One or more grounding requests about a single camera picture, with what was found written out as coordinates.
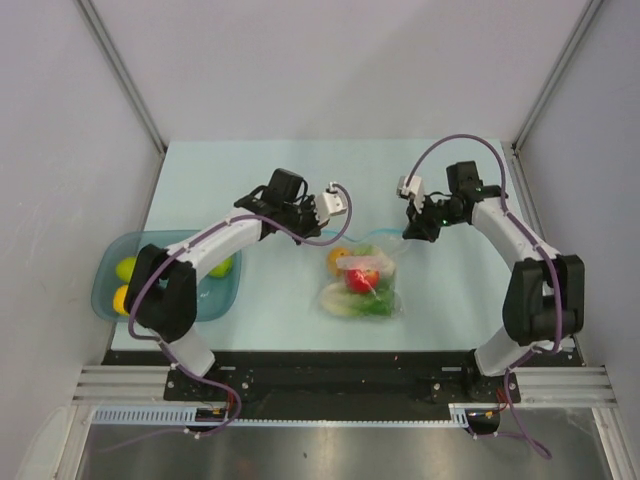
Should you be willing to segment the orange fruit toy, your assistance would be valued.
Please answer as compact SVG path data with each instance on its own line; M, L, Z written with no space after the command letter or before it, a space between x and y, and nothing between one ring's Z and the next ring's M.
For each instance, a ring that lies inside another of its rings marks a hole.
M351 255L351 251L345 247L333 248L327 256L327 269L335 277L340 277L342 270L338 266L338 260Z

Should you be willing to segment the clear zip top bag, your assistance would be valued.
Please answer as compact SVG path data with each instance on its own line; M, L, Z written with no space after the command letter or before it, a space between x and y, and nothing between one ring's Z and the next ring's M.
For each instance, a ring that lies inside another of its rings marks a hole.
M344 319L388 319L402 310L397 291L398 257L408 243L402 232L381 228L354 238L342 236L325 257L327 284L319 307Z

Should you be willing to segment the red apple toy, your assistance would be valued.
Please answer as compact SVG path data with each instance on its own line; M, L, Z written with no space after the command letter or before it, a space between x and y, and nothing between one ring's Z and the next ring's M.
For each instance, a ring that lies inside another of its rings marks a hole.
M380 280L380 273L373 269L349 269L343 274L346 287L356 294L374 292Z

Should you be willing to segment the green lettuce toy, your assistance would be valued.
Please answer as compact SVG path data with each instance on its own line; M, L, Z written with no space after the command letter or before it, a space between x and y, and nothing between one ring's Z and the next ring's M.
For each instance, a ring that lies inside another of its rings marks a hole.
M352 250L360 260L354 269L373 269L380 273L380 280L374 292L356 294L347 287L351 295L348 305L355 310L355 316L391 317L396 313L399 299L396 294L396 263L380 247L362 244Z

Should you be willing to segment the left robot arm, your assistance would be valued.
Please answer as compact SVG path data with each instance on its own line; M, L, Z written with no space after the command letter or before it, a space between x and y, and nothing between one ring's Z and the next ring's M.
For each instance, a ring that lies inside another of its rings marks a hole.
M189 371L186 387L197 398L214 397L221 387L212 369L215 355L196 332L197 289L210 271L245 247L277 231L290 233L297 243L317 237L334 207L344 202L331 186L319 195L305 190L306 180L285 169L273 172L238 199L227 216L167 247L144 246L123 300L130 323L139 323L170 353L172 361Z

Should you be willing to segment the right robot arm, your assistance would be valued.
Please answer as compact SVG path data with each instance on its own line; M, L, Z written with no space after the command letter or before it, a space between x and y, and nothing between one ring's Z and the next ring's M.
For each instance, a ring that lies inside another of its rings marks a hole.
M496 249L511 272L501 328L472 353L471 370L461 376L463 393L484 401L497 389L496 376L528 355L551 354L564 338L584 327L585 265L563 255L508 208L504 189L487 185L474 162L446 170L449 194L435 201L422 179L400 179L397 194L407 200L406 240L435 242L444 227L467 223Z

